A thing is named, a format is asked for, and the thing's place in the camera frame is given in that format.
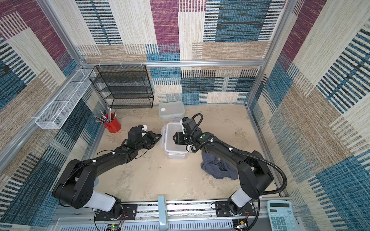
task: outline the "container lid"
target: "container lid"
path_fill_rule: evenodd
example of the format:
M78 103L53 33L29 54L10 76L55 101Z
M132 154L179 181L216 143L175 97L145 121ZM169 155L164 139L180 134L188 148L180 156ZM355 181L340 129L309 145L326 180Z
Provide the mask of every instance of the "container lid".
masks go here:
M182 101L160 103L158 105L159 116L163 119L182 117L185 114L185 108Z
M170 154L186 154L186 145L177 145L172 139L176 132L182 132L182 125L180 122L170 122L166 126L166 135L164 141L164 149Z

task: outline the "white wire basket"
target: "white wire basket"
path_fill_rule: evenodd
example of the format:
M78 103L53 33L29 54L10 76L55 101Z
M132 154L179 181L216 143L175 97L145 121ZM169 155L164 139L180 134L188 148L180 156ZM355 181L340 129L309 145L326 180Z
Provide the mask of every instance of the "white wire basket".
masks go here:
M96 77L92 69L78 70L35 123L42 129L60 129L90 86L89 75Z

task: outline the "calculator display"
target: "calculator display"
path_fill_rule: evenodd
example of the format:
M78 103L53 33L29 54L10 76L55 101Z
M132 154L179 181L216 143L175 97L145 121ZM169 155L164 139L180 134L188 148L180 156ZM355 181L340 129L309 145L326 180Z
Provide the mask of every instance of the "calculator display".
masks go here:
M286 203L270 203L270 206L271 207L285 207L285 208L289 208L289 204L286 204Z

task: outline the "towel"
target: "towel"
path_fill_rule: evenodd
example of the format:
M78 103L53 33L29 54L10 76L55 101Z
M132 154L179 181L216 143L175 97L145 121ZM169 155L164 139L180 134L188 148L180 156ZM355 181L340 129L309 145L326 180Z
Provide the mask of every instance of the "towel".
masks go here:
M224 177L230 177L233 180L238 178L237 170L226 161L219 160L215 155L203 151L202 158L201 168L214 178L223 179Z

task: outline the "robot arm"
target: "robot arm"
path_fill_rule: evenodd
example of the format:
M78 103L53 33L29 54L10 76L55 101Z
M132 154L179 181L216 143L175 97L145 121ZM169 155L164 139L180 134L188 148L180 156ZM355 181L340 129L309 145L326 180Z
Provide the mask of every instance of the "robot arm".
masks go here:
M198 115L201 116L201 120L196 123L194 118ZM190 146L193 153L202 149L228 161L237 168L240 188L228 199L230 212L233 215L240 215L247 202L255 199L259 201L261 195L275 194L285 189L287 179L279 167L265 160L257 151L252 153L242 151L222 142L209 132L203 133L198 128L202 119L202 114L196 114L191 119L183 118L181 121L183 132L177 132L173 140L176 144L187 145L187 150ZM53 197L74 208L99 209L109 215L112 220L117 219L123 210L121 200L94 191L95 178L118 165L132 161L139 150L153 148L160 138L160 134L155 134L152 131L146 132L144 126L139 125L131 128L128 138L113 152L90 160L70 161L55 185ZM283 184L277 190L265 191L273 181L272 173L267 165L275 168L282 176Z
M53 189L53 197L74 208L96 208L118 218L122 213L121 200L94 191L94 180L102 173L132 161L139 150L154 147L162 135L146 132L143 128L143 125L131 128L128 138L113 152L90 160L70 161Z
M194 118L201 116L198 123ZM244 205L251 200L257 200L264 194L275 194L282 192L286 185L287 179L283 171L275 164L265 160L262 155L253 151L252 153L239 150L227 143L219 140L209 132L203 133L198 127L203 120L202 114L196 114L191 119L183 118L183 132L177 132L174 136L176 144L187 144L186 149L196 153L198 150L214 154L217 157L234 165L238 170L240 188L237 189L228 199L230 213L240 215L244 211ZM274 177L267 165L275 168L282 176L282 186L273 191L265 191Z

